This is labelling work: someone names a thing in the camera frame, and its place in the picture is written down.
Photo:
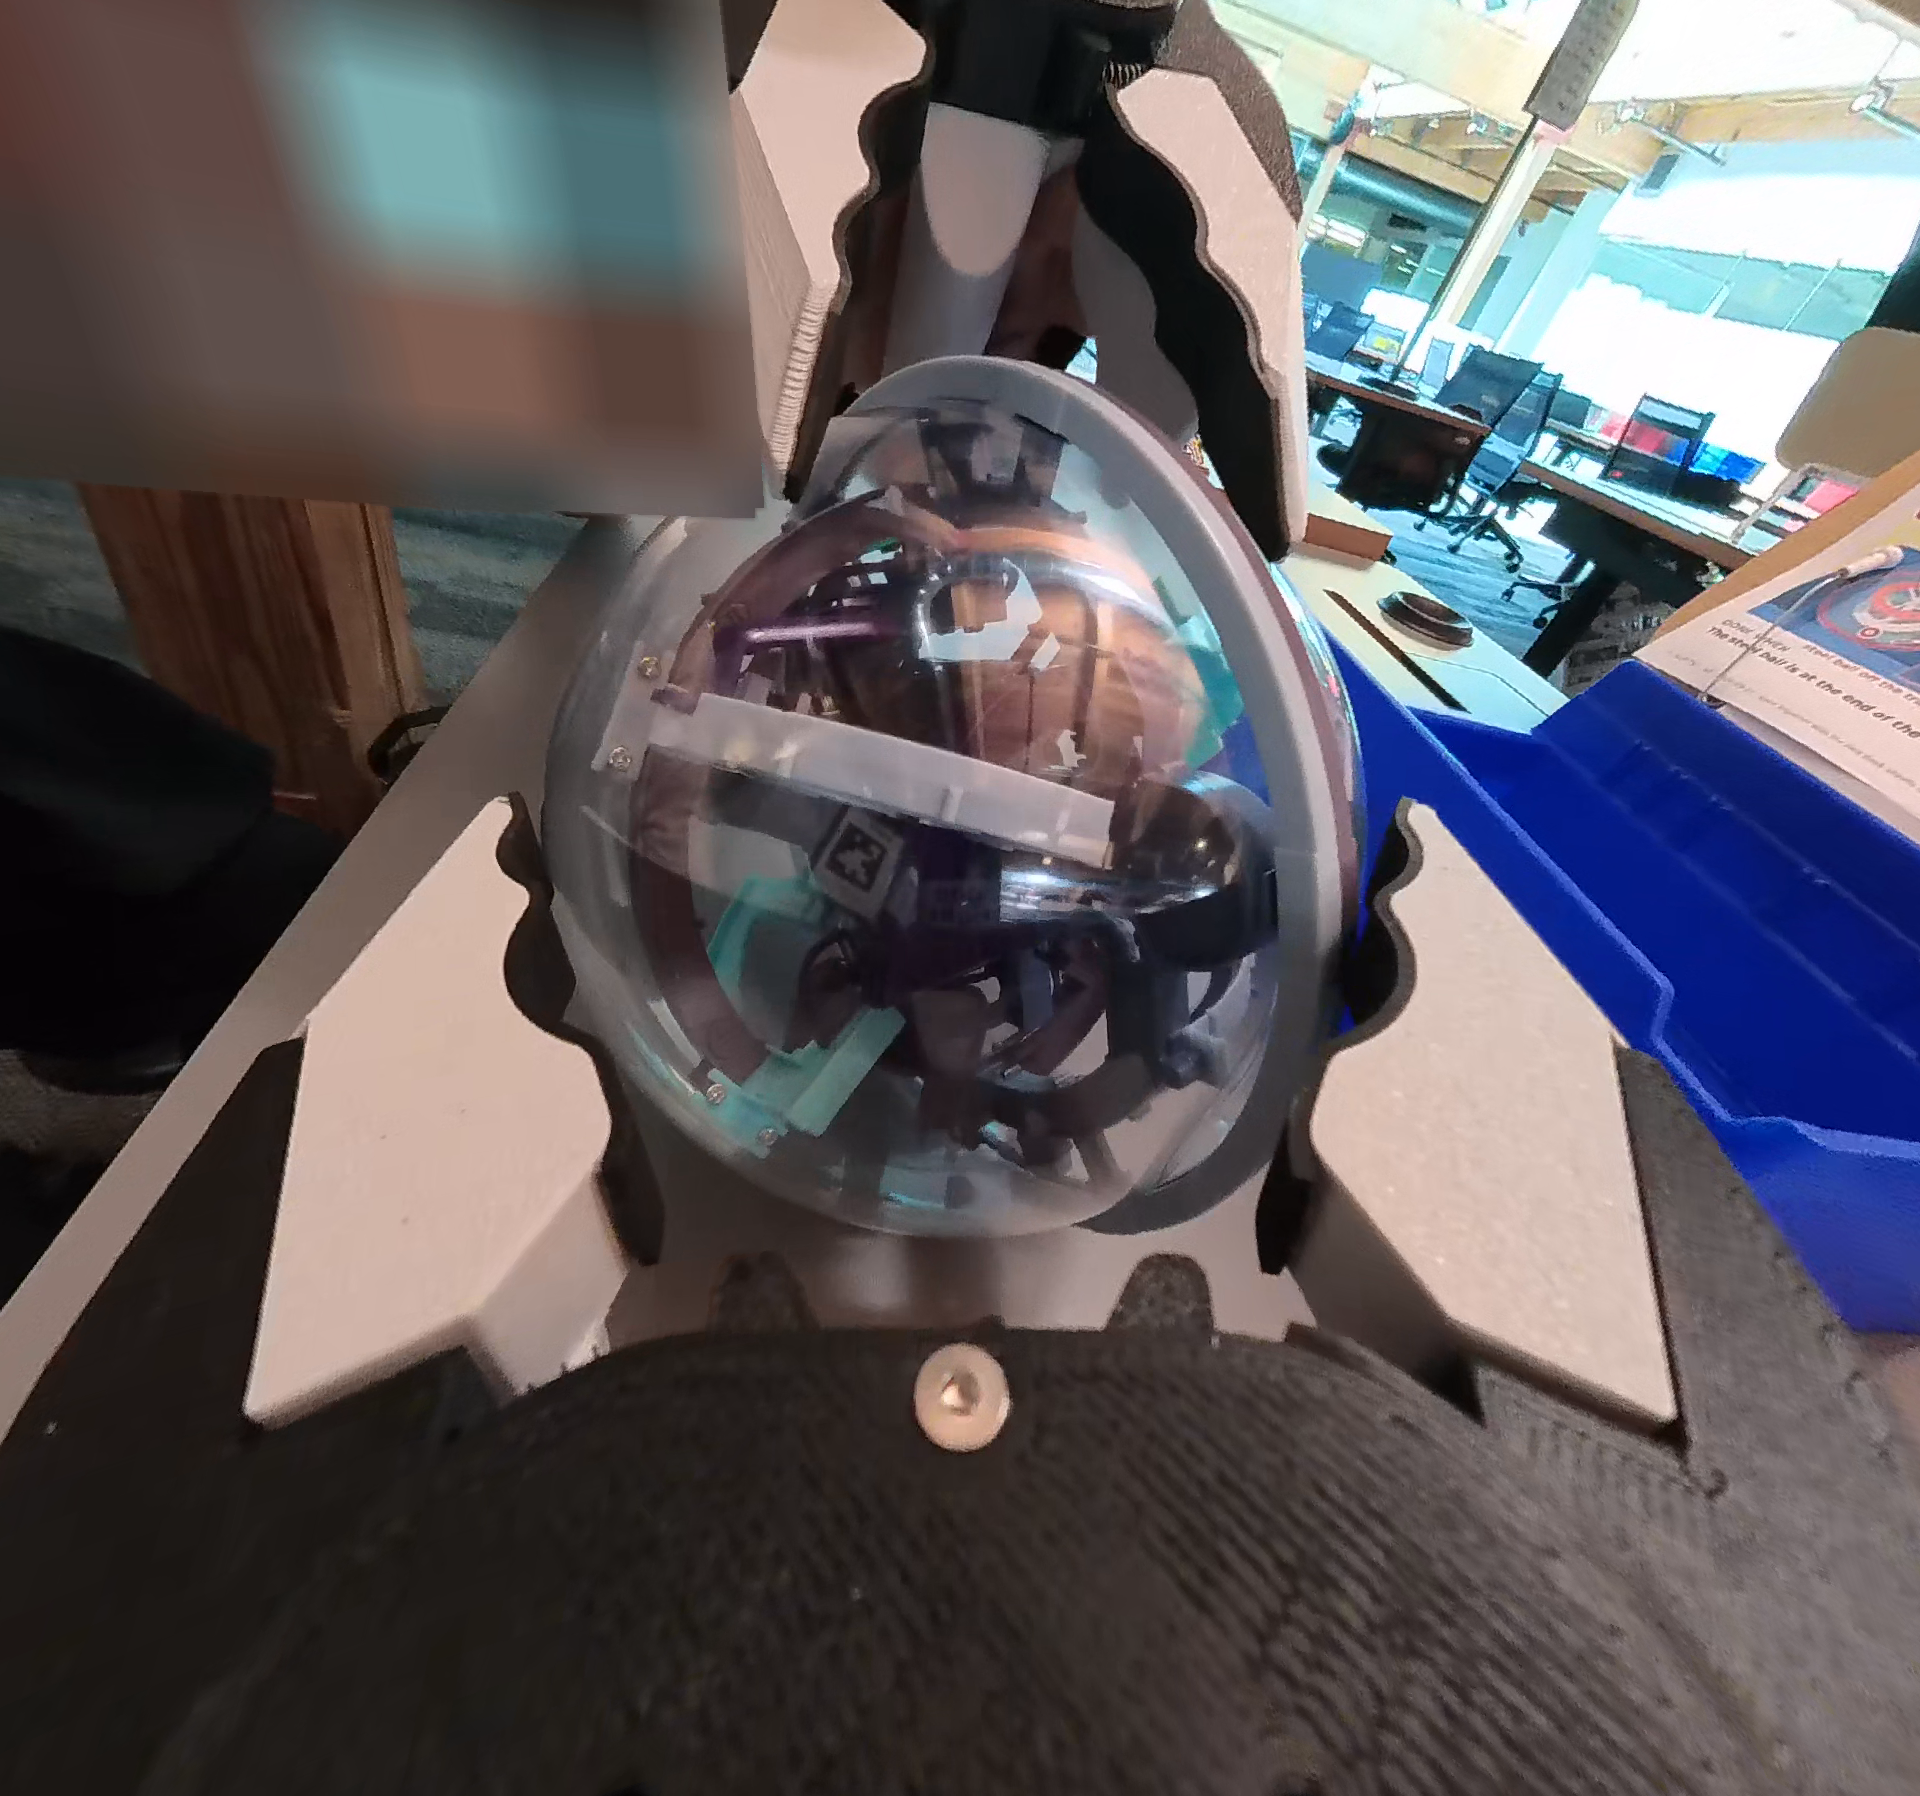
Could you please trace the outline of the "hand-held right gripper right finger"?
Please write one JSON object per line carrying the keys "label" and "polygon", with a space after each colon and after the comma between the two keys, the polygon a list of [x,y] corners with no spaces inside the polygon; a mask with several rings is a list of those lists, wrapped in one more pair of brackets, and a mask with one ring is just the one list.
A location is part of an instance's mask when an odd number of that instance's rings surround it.
{"label": "hand-held right gripper right finger", "polygon": [[1436,807],[1394,809],[1344,990],[1259,1206],[1284,1343],[1677,1424],[1623,1040]]}

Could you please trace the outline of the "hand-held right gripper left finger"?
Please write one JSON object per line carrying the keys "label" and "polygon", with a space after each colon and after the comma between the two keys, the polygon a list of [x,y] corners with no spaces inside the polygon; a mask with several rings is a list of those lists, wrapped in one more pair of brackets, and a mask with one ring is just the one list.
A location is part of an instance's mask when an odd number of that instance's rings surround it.
{"label": "hand-held right gripper left finger", "polygon": [[300,1025],[244,1415],[280,1428],[464,1357],[518,1397],[610,1357],[630,1128],[570,1010],[540,840],[475,809]]}

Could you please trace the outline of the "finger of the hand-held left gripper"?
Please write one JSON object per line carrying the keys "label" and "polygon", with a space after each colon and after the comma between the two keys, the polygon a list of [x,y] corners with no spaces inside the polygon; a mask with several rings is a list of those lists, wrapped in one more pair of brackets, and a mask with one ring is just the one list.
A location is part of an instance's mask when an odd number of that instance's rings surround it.
{"label": "finger of the hand-held left gripper", "polygon": [[1145,70],[1083,125],[1086,219],[1142,276],[1156,354],[1266,562],[1306,533],[1300,188],[1259,70]]}
{"label": "finger of the hand-held left gripper", "polygon": [[852,294],[849,235],[879,191],[870,118],[925,72],[925,37],[883,0],[776,0],[731,92],[754,389],[769,479],[816,457]]}

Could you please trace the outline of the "clear plastic maze ball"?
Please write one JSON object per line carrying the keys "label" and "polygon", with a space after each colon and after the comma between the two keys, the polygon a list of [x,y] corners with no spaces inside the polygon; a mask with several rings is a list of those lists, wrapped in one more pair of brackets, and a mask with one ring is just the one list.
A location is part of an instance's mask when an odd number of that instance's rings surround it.
{"label": "clear plastic maze ball", "polygon": [[916,363],[790,508],[665,521],[542,801],[589,1032],[845,1226],[1156,1233],[1273,1157],[1357,930],[1317,620],[1073,375]]}

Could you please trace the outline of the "black mesh office chair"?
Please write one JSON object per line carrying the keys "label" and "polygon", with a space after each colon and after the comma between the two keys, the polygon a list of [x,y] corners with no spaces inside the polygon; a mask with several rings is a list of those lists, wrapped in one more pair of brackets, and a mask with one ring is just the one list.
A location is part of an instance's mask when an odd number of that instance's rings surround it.
{"label": "black mesh office chair", "polygon": [[1427,523],[1449,529],[1456,537],[1449,554],[1457,554],[1469,540],[1491,537],[1500,543],[1505,563],[1520,569],[1523,554],[1502,526],[1500,508],[1512,508],[1534,496],[1520,482],[1520,466],[1530,463],[1542,438],[1560,389],[1563,376],[1541,363],[1480,347],[1469,350],[1438,404],[1474,416],[1487,434],[1478,444],[1446,501],[1423,515],[1416,529]]}
{"label": "black mesh office chair", "polygon": [[1681,407],[1641,393],[1603,460],[1600,482],[1650,496],[1676,496],[1714,429],[1714,409]]}

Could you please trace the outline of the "blue plastic bin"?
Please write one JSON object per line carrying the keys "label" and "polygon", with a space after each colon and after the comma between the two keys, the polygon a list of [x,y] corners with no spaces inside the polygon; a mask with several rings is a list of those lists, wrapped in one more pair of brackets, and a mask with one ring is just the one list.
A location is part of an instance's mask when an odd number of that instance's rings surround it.
{"label": "blue plastic bin", "polygon": [[1366,798],[1438,811],[1666,1065],[1843,1324],[1918,1335],[1918,847],[1632,660],[1534,728],[1333,650]]}

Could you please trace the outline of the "hanging grey sign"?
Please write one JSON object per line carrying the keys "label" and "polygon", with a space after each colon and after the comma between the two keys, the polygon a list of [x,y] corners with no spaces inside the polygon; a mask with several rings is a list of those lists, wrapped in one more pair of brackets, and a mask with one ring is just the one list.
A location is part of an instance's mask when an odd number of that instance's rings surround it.
{"label": "hanging grey sign", "polygon": [[1571,131],[1592,103],[1606,64],[1617,54],[1639,0],[1579,0],[1568,28],[1523,100],[1533,126]]}

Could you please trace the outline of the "long wooden desk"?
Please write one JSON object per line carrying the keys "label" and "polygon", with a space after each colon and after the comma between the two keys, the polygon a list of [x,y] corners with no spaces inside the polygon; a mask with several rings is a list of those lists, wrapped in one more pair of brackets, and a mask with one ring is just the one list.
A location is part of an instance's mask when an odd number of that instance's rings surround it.
{"label": "long wooden desk", "polygon": [[1523,665],[1568,694],[1645,650],[1677,609],[1786,537],[1776,521],[1716,515],[1546,463],[1520,466],[1520,482],[1546,493],[1542,537],[1571,554],[1571,585]]}

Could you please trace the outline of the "wooden cabinet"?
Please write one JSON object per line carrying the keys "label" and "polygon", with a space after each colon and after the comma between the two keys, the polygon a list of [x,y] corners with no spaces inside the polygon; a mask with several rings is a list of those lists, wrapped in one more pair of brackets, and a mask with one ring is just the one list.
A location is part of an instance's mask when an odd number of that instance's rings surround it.
{"label": "wooden cabinet", "polygon": [[78,486],[152,679],[273,753],[274,804],[339,836],[377,809],[380,732],[425,702],[392,515]]}

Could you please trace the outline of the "printed instruction sheet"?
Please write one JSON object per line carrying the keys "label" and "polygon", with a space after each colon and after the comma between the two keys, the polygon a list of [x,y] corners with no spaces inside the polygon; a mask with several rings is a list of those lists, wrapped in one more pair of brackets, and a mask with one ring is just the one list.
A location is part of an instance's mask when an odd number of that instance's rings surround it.
{"label": "printed instruction sheet", "polygon": [[1908,840],[1918,836],[1918,499],[1641,651]]}

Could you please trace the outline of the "beige hanging panel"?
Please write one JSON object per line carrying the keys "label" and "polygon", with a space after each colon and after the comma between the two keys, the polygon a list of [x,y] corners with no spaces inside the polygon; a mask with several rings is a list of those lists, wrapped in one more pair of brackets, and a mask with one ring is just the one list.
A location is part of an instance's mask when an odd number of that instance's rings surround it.
{"label": "beige hanging panel", "polygon": [[1918,332],[1871,324],[1835,347],[1773,444],[1786,471],[1867,484],[1918,451]]}

